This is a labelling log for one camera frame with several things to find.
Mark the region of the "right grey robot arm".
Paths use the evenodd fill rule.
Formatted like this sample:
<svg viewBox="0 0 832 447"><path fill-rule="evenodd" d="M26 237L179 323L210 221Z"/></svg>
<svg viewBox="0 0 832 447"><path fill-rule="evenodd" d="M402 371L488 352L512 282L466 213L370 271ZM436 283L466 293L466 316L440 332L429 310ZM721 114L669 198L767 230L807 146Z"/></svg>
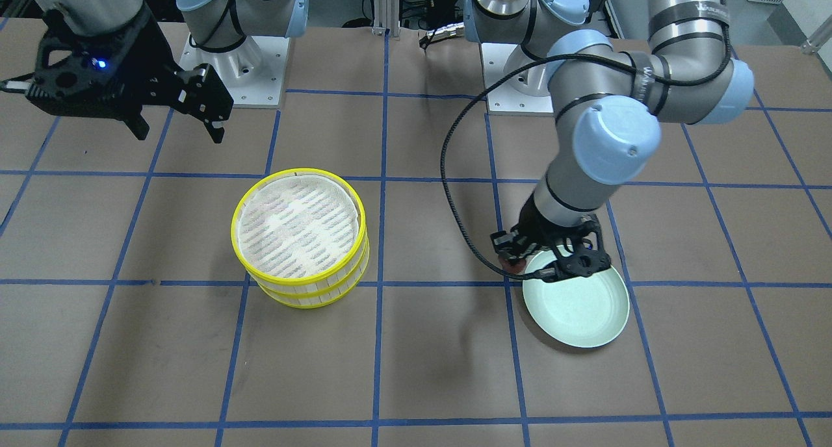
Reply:
<svg viewBox="0 0 832 447"><path fill-rule="evenodd" d="M214 143L234 104L229 89L264 76L255 39L297 38L308 0L175 0L200 57L181 67L146 0L34 0L47 27L34 70L2 82L53 116L124 123L143 141L146 105L203 123Z"/></svg>

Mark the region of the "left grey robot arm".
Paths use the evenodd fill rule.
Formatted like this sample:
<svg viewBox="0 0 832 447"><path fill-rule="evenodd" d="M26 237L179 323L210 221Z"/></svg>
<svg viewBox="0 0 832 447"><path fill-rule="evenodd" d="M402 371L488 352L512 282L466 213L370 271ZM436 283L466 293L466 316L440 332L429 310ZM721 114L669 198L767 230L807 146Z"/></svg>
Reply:
<svg viewBox="0 0 832 447"><path fill-rule="evenodd" d="M549 96L558 153L509 231L491 235L511 279L548 282L611 266L595 211L656 152L660 124L722 124L745 110L751 68L732 56L726 0L649 0L649 51L616 51L586 29L590 0L465 0L466 39L514 44L518 63L488 90L528 72Z"/></svg>

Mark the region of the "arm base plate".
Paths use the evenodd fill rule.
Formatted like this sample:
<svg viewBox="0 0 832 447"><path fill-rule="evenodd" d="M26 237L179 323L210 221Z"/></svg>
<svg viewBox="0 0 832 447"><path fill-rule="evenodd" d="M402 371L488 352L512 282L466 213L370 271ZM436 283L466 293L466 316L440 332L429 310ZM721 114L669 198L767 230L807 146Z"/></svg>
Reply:
<svg viewBox="0 0 832 447"><path fill-rule="evenodd" d="M247 36L238 48L209 53L185 42L179 65L212 65L234 98L235 109L279 109L292 44L291 38L281 36Z"/></svg>
<svg viewBox="0 0 832 447"><path fill-rule="evenodd" d="M486 88L532 62L520 45L481 44L480 54ZM552 116L552 99L544 76L545 67L534 67L502 83L487 95L488 112L505 116Z"/></svg>

